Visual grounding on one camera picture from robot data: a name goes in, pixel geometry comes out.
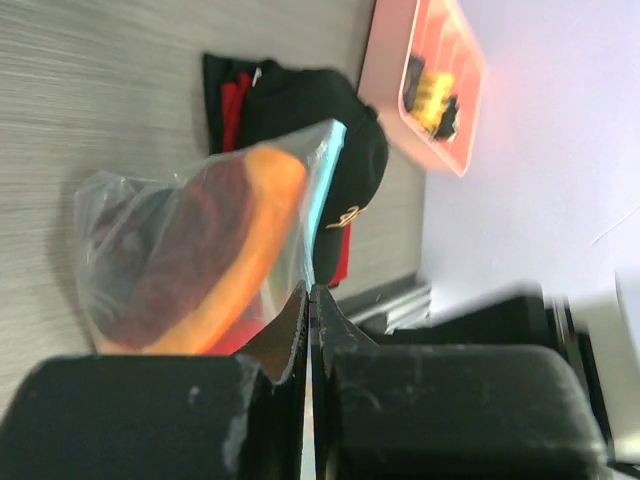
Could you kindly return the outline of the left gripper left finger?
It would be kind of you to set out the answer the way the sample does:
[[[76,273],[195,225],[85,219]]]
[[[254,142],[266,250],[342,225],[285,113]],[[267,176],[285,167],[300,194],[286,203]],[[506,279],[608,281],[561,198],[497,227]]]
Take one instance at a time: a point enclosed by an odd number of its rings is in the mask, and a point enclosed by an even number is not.
[[[306,289],[229,356],[54,357],[1,421],[5,479],[296,479]]]

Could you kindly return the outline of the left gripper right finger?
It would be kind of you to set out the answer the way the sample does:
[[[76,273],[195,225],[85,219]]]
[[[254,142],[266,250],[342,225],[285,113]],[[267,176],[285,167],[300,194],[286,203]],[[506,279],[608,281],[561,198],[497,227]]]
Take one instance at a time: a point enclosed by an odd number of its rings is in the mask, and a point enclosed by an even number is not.
[[[310,294],[320,479],[604,479],[570,364],[536,345],[379,344]]]

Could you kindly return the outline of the orange papaya slice toy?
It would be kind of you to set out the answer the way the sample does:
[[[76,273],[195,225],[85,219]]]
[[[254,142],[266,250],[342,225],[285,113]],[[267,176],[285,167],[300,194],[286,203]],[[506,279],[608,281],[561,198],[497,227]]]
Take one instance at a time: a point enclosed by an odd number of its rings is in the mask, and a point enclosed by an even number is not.
[[[87,282],[97,347],[114,354],[212,348],[275,265],[307,179],[294,155],[260,146],[103,213],[90,231]]]

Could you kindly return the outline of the clear zip top bag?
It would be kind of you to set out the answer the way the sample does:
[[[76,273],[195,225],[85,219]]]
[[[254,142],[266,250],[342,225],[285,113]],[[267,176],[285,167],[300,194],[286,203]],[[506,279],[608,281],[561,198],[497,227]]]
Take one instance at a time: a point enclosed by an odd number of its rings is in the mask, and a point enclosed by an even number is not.
[[[160,181],[99,171],[74,196],[76,286],[107,354],[230,352],[298,285],[346,129],[327,120]]]

